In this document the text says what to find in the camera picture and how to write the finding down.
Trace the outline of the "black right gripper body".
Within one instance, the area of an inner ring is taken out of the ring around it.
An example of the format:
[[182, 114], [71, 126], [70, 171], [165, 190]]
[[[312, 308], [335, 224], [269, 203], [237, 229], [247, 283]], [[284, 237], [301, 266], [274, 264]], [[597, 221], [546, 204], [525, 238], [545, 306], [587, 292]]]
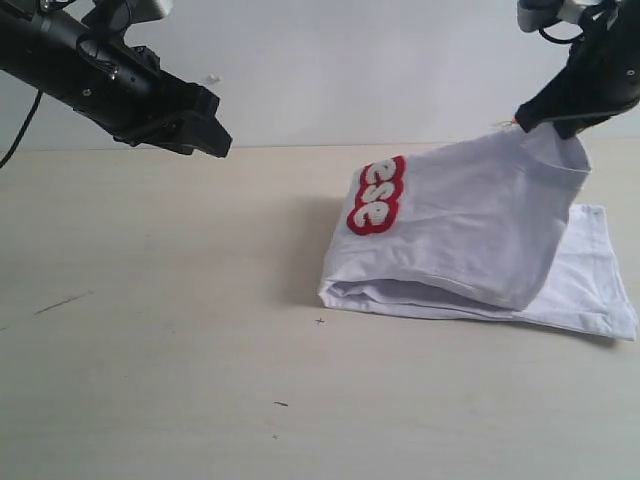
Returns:
[[639, 103], [639, 3], [599, 1], [580, 10], [584, 34], [565, 67], [561, 118], [620, 115]]

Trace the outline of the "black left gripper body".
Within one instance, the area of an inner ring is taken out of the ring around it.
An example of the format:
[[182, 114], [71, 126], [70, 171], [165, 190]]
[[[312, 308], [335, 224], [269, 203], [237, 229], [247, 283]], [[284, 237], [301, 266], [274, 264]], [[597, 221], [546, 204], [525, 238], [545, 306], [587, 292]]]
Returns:
[[164, 120], [187, 114], [216, 117], [218, 96], [164, 71], [149, 48], [127, 46], [123, 28], [72, 25], [75, 53], [89, 72], [85, 100], [77, 110], [116, 141], [150, 145], [149, 137]]

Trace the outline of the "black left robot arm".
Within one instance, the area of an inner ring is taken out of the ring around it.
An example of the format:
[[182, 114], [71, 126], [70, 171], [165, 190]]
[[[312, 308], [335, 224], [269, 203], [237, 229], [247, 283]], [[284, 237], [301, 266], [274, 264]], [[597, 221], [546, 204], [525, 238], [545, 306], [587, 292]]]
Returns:
[[171, 1], [96, 1], [80, 20], [66, 1], [1, 4], [1, 69], [91, 120], [117, 142], [224, 158], [232, 137], [216, 117], [220, 99], [164, 71], [127, 30], [166, 18]]

